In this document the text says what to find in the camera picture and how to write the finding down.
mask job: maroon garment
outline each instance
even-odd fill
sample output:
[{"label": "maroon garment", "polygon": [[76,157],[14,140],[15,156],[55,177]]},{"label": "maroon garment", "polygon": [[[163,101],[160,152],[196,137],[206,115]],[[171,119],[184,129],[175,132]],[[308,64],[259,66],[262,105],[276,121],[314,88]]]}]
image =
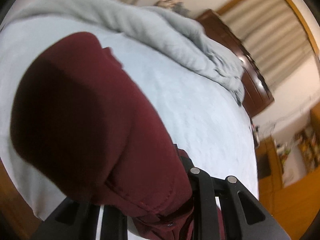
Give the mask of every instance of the maroon garment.
[{"label": "maroon garment", "polygon": [[170,136],[94,35],[70,35],[28,68],[11,139],[71,199],[117,207],[145,238],[190,239],[192,191]]}]

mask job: dark red cloth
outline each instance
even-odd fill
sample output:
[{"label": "dark red cloth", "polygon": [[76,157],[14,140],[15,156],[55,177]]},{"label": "dark red cloth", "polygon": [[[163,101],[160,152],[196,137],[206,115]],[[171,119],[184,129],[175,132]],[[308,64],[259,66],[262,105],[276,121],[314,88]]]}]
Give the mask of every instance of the dark red cloth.
[{"label": "dark red cloth", "polygon": [[70,35],[28,68],[11,139],[71,199],[116,206],[145,238],[190,239],[192,192],[170,136],[94,35]]}]

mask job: brown headboard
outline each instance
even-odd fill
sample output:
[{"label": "brown headboard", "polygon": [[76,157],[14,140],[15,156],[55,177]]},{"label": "brown headboard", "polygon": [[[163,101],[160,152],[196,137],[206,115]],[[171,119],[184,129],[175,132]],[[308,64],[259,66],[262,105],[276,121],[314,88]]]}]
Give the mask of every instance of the brown headboard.
[{"label": "brown headboard", "polygon": [[249,52],[214,11],[208,9],[196,20],[202,24],[210,39],[230,49],[244,62],[245,72],[242,83],[245,88],[245,96],[243,106],[250,117],[262,112],[274,101],[274,98]]}]

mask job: round metal bolt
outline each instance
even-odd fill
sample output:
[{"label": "round metal bolt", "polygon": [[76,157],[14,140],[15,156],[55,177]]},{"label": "round metal bolt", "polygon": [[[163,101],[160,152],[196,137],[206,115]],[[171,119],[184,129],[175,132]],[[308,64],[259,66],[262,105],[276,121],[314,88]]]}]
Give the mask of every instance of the round metal bolt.
[{"label": "round metal bolt", "polygon": [[236,182],[237,182],[237,178],[234,177],[234,176],[229,176],[229,177],[227,178],[227,180],[228,180],[230,183],[236,183]]},{"label": "round metal bolt", "polygon": [[199,174],[200,173],[200,169],[199,168],[196,168],[196,167],[193,167],[190,169],[191,173],[193,174]]}]

